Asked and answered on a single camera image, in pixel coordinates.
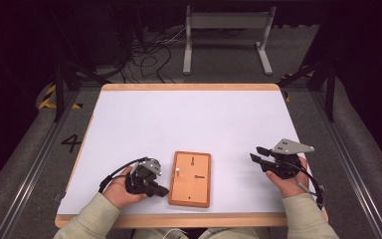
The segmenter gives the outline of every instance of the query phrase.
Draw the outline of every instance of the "yellow tape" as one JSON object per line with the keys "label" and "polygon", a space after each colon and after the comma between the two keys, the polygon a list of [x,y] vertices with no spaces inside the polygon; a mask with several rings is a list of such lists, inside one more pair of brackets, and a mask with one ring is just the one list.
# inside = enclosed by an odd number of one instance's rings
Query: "yellow tape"
{"label": "yellow tape", "polygon": [[290,102],[290,94],[285,92],[285,101]]}
{"label": "yellow tape", "polygon": [[[282,76],[282,80],[287,79],[287,78],[289,78],[289,77],[291,77],[291,76],[293,76],[293,73],[284,74],[284,75]],[[303,77],[303,78],[311,78],[311,77],[312,77],[312,72],[311,72],[311,73],[308,73],[308,74],[305,74],[305,75],[303,75],[302,77]]]}
{"label": "yellow tape", "polygon": [[[46,94],[39,105],[39,109],[56,109],[57,108],[56,104],[49,103],[49,99],[51,98],[52,93],[55,91],[56,88],[57,88],[57,85],[52,83],[51,86],[46,91]],[[82,108],[83,108],[83,104],[73,104],[73,107],[72,107],[72,109],[77,109],[77,110],[81,110]]]}

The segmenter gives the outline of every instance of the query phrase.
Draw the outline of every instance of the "number 4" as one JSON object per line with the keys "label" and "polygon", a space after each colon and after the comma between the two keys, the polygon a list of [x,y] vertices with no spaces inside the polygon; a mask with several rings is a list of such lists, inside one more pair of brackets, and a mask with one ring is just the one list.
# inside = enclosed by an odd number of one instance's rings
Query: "number 4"
{"label": "number 4", "polygon": [[76,144],[82,144],[82,141],[77,141],[77,138],[79,138],[79,136],[74,133],[69,138],[62,141],[61,144],[70,144],[71,145],[70,152],[73,152]]}

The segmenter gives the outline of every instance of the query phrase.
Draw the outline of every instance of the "white paper sheet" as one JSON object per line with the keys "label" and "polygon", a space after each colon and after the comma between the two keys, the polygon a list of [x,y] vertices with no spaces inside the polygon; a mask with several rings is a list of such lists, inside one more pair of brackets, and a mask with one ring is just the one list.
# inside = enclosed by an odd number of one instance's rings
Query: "white paper sheet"
{"label": "white paper sheet", "polygon": [[162,165],[169,188],[174,152],[212,154],[209,208],[146,198],[123,214],[284,212],[279,190],[252,162],[256,147],[299,141],[280,91],[102,91],[58,214],[78,214],[100,182],[144,156]]}

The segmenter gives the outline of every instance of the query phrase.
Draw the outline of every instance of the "wooden board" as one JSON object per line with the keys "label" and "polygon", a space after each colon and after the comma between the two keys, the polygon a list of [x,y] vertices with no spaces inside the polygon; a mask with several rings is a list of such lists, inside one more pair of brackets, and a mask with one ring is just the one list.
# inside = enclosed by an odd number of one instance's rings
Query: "wooden board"
{"label": "wooden board", "polygon": [[210,206],[211,155],[176,151],[170,181],[169,204]]}

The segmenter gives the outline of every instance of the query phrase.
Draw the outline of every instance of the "sleeve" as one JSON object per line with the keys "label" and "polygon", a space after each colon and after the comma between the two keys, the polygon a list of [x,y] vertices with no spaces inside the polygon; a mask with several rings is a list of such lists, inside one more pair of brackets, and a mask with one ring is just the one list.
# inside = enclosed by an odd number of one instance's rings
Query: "sleeve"
{"label": "sleeve", "polygon": [[54,238],[105,238],[118,215],[119,209],[98,193]]}
{"label": "sleeve", "polygon": [[339,238],[308,193],[284,198],[287,238]]}

